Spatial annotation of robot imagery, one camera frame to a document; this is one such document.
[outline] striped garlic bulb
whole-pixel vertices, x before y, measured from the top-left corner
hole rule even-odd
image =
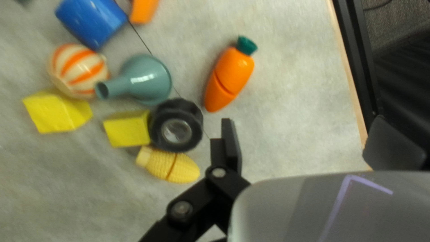
[[[58,47],[48,70],[58,89],[78,99],[95,97],[95,84],[109,78],[104,56],[75,43]]]

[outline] teal vase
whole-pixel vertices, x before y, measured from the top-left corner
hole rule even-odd
[[[167,67],[157,58],[141,54],[128,59],[116,78],[99,82],[95,93],[102,100],[130,95],[145,105],[165,101],[172,89],[172,78]]]

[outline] toy carrot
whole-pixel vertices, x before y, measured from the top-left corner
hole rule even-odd
[[[251,54],[256,50],[256,44],[244,36],[239,36],[235,47],[227,48],[206,87],[206,110],[216,112],[236,98],[254,70]]]
[[[130,22],[133,24],[147,24],[151,22],[157,9],[159,0],[133,0]]]

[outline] toy food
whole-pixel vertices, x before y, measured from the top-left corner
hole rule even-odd
[[[158,105],[151,114],[149,135],[159,149],[186,152],[196,147],[203,135],[203,115],[193,102],[175,98]]]
[[[58,89],[78,99],[95,97],[95,84],[109,78],[104,57],[75,43],[58,47],[51,56],[48,70]]]
[[[237,97],[254,70],[251,54],[257,46],[239,36],[236,47],[229,47],[218,60],[206,87],[205,107],[216,112]]]
[[[166,66],[157,58],[141,54],[128,59],[120,76],[96,84],[100,99],[130,95],[145,105],[156,105],[169,97],[172,79]]]
[[[113,147],[148,145],[149,110],[120,112],[103,122],[106,134]]]
[[[129,20],[133,24],[147,24],[155,14],[159,0],[133,0]]]
[[[141,148],[136,164],[155,177],[172,183],[189,183],[200,176],[199,167],[186,154],[170,153],[150,146]]]
[[[73,131],[92,117],[87,101],[70,98],[55,88],[22,101],[39,133]]]

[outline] metal screw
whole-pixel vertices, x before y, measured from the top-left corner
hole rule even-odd
[[[185,218],[193,211],[191,203],[179,201],[173,205],[171,213],[175,218]]]
[[[221,167],[212,170],[212,176],[216,178],[223,178],[225,177],[225,174],[227,174],[227,172],[224,170],[224,168]]]

